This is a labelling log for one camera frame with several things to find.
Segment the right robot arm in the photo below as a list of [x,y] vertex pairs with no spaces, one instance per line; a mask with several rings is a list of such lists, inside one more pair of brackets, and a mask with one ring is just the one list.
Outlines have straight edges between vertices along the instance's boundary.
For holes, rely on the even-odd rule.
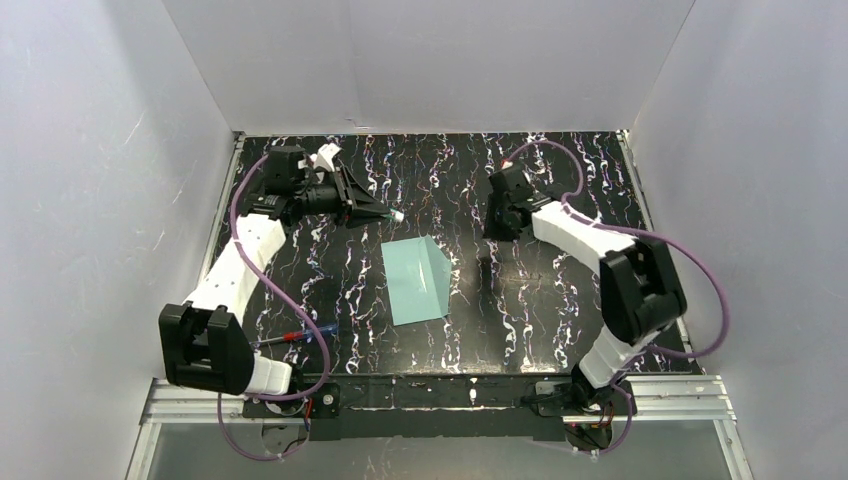
[[485,238],[512,242],[530,231],[597,275],[604,325],[571,378],[587,394],[606,388],[687,310],[668,244],[608,230],[568,210],[536,190],[517,165],[488,180]]

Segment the green white glue stick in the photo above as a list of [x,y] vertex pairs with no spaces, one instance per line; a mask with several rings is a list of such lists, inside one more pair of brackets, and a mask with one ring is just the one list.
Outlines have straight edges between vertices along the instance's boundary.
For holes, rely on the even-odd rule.
[[405,218],[405,214],[398,210],[391,210],[388,214],[388,218],[393,222],[402,222]]

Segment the teal envelope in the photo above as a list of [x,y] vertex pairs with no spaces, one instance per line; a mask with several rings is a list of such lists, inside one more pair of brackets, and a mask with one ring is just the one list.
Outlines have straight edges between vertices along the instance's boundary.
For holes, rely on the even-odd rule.
[[449,314],[452,263],[429,235],[381,244],[394,326]]

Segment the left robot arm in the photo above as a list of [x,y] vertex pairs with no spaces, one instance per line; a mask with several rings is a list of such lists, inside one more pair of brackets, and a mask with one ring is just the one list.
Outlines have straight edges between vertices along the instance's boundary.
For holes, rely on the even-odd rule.
[[[330,373],[329,347],[315,321],[265,273],[287,232],[306,216],[329,215],[352,229],[401,222],[404,215],[377,200],[335,161],[329,143],[309,155],[299,146],[271,148],[246,173],[229,207],[230,238],[198,286],[180,304],[163,307],[158,327],[167,381],[176,386],[293,401],[312,395]],[[309,328],[323,357],[323,372],[296,392],[294,366],[273,360],[248,341],[243,319],[254,290],[265,285]]]

